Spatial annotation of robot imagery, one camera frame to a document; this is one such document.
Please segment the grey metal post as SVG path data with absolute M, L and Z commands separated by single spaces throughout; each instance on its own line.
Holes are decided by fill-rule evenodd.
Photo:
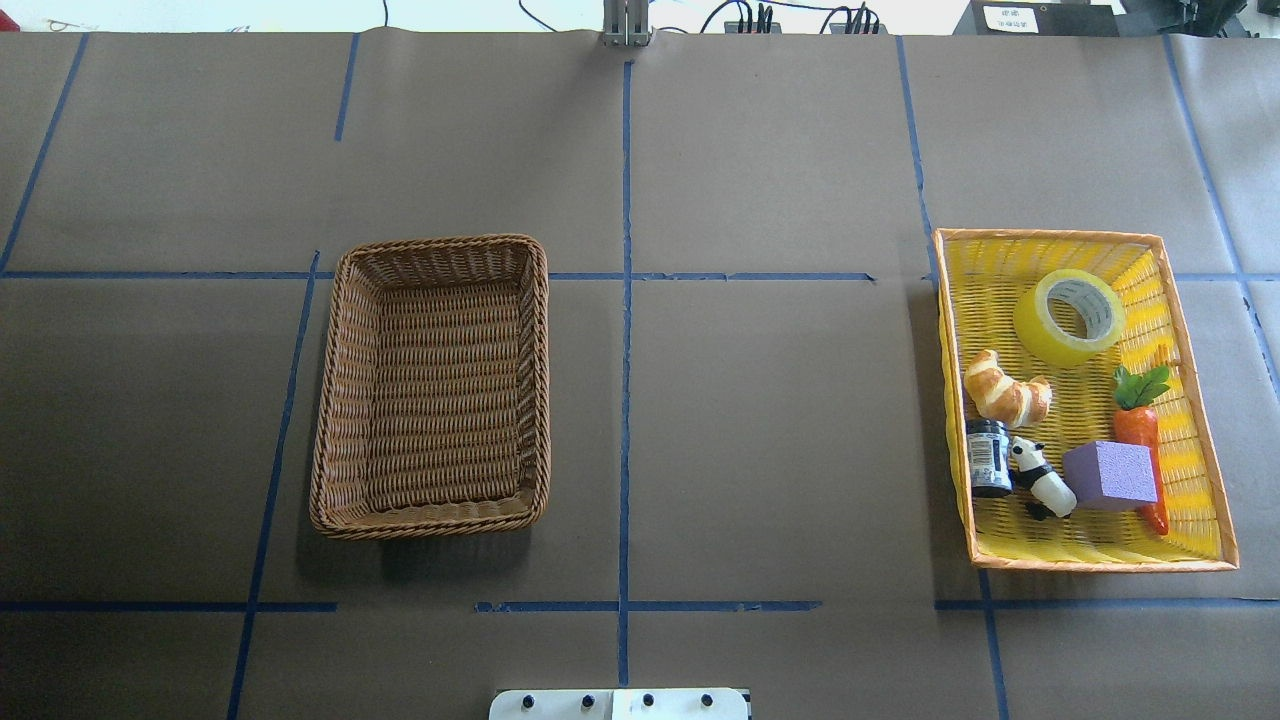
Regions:
M 604 0 L 602 10 L 604 46 L 645 47 L 650 44 L 653 31 L 648 0 Z

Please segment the black box with label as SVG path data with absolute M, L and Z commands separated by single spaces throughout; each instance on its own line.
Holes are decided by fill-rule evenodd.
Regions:
M 1110 5 L 1051 1 L 969 1 L 955 36 L 1117 37 Z

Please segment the yellow tape roll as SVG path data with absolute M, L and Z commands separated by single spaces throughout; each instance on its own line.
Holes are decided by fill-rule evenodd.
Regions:
M 1055 300 L 1075 310 L 1084 322 L 1084 336 L 1069 333 L 1053 319 Z M 1126 311 L 1119 295 L 1097 275 L 1062 269 L 1043 275 L 1015 302 L 1012 322 L 1023 347 L 1041 361 L 1079 366 L 1120 341 Z

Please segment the toy croissant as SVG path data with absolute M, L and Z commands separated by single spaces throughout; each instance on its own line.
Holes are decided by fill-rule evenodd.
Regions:
M 1053 388 L 1043 375 L 1018 380 L 998 364 L 998 352 L 979 351 L 968 365 L 963 384 L 978 414 L 1007 428 L 1043 421 L 1052 407 Z

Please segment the black power strip right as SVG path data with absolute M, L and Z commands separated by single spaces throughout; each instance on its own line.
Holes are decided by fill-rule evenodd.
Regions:
M 883 32 L 881 17 L 867 3 L 829 10 L 820 27 L 822 35 L 882 35 Z

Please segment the purple foam block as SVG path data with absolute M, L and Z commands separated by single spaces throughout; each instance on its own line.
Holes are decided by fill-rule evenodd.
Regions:
M 1092 441 L 1062 455 L 1062 478 L 1080 509 L 1123 512 L 1157 501 L 1151 451 L 1143 445 Z

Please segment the small dark jar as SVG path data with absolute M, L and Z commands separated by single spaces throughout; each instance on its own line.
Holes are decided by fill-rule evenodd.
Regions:
M 997 420 L 975 418 L 965 423 L 965 430 L 972 496 L 1001 498 L 1011 495 L 1007 425 Z

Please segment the black power strip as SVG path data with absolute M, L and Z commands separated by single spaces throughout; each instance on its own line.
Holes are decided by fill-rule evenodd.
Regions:
M 829 10 L 820 27 L 822 35 L 882 35 L 883 32 L 881 17 L 867 3 Z
M 733 8 L 737 13 L 735 18 L 722 20 L 722 29 L 726 35 L 782 35 L 783 28 L 774 17 L 773 3 L 723 3 L 708 22 L 716 19 L 726 8 Z

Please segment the yellow plastic basket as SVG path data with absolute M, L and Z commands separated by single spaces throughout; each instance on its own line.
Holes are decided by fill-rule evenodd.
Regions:
M 937 229 L 938 332 L 945 432 L 968 555 L 978 568 L 1027 571 L 1228 571 L 1240 552 L 1174 274 L 1155 234 L 1102 231 Z M 1053 366 L 1023 347 L 1015 302 L 1043 275 L 1078 269 L 1119 295 L 1126 329 L 1119 342 L 1079 366 Z M 1051 302 L 1053 319 L 1085 334 L 1075 310 Z M 1114 437 L 1114 370 L 1146 372 L 1167 364 L 1170 391 L 1155 400 L 1170 520 L 1157 536 L 1137 511 L 1078 509 L 1069 518 L 1036 520 L 1030 492 L 974 498 L 969 487 L 965 423 L 978 416 L 964 373 L 983 348 L 1018 380 L 1043 375 L 1053 388 L 1048 416 L 1028 428 L 1056 469 L 1062 455 Z

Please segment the toy carrot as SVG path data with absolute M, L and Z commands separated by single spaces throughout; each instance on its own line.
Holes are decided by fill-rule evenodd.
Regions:
M 1140 515 L 1161 537 L 1169 534 L 1170 520 L 1160 456 L 1158 414 L 1153 409 L 1153 402 L 1170 391 L 1171 374 L 1167 364 L 1152 366 L 1146 372 L 1130 372 L 1121 364 L 1114 370 L 1115 439 L 1126 445 L 1139 445 L 1149 451 L 1155 501 L 1143 507 Z

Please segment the brown wicker basket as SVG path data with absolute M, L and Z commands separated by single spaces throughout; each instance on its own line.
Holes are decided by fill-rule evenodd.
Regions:
M 340 541 L 531 527 L 550 496 L 549 273 L 526 234 L 337 264 L 308 516 Z

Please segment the toy panda figure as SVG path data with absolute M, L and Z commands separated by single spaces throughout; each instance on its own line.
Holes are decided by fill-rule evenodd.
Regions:
M 1014 436 L 1009 447 L 1014 482 L 1028 489 L 1056 518 L 1069 518 L 1076 496 L 1044 456 L 1044 445 Z

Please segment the white bracket plate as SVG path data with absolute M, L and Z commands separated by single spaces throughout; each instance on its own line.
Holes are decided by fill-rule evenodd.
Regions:
M 731 687 L 508 689 L 489 719 L 751 719 L 748 691 Z

